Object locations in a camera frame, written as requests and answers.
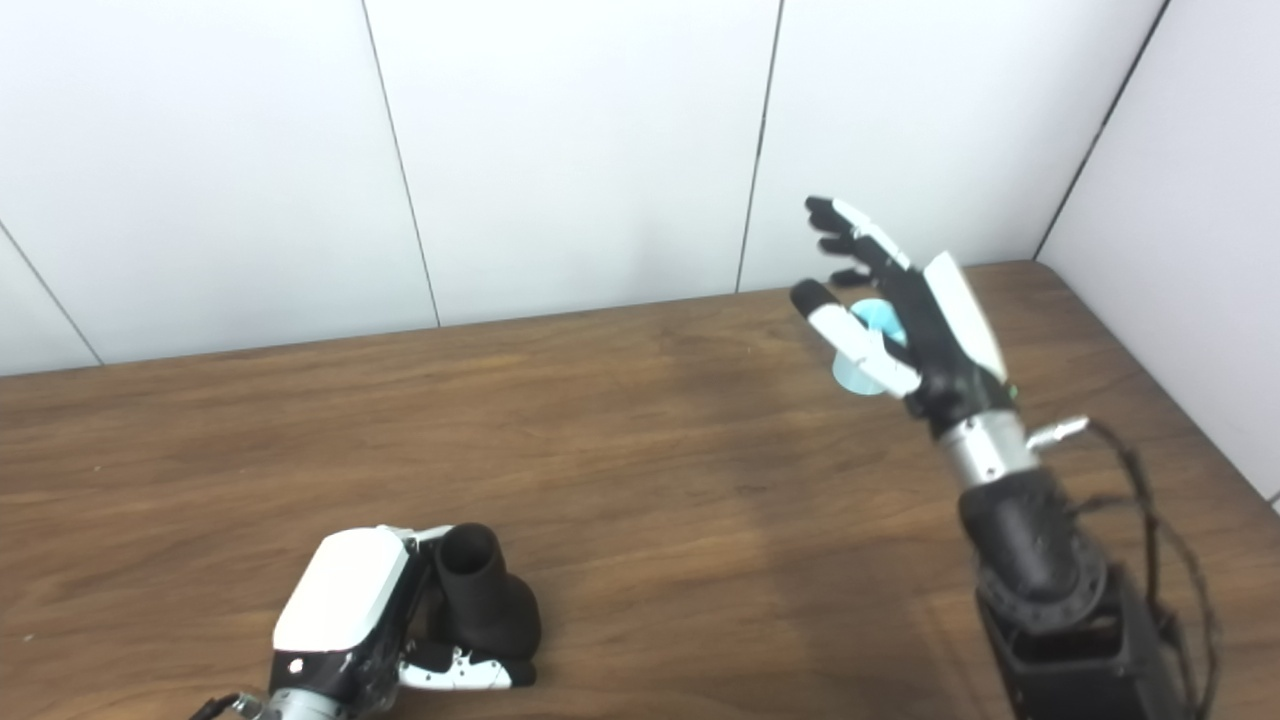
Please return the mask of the right white-black robot hand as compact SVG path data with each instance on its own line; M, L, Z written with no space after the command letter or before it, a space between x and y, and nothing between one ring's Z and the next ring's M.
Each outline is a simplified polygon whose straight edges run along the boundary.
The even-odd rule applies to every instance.
M838 354L870 377L940 437L983 413L1012 411L1007 369L966 277L942 252L925 266L908 255L865 213L838 199L804 201L823 252L850 258L837 286L870 286L895 310L904 343L863 325L827 288L805 279L790 300L805 322Z

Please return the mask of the left white-black robot hand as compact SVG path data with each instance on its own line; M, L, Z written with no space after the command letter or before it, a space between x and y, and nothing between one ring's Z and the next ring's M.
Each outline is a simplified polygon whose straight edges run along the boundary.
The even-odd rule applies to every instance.
M532 685L541 614L480 523L323 539L276 620L260 719L366 719L402 691Z

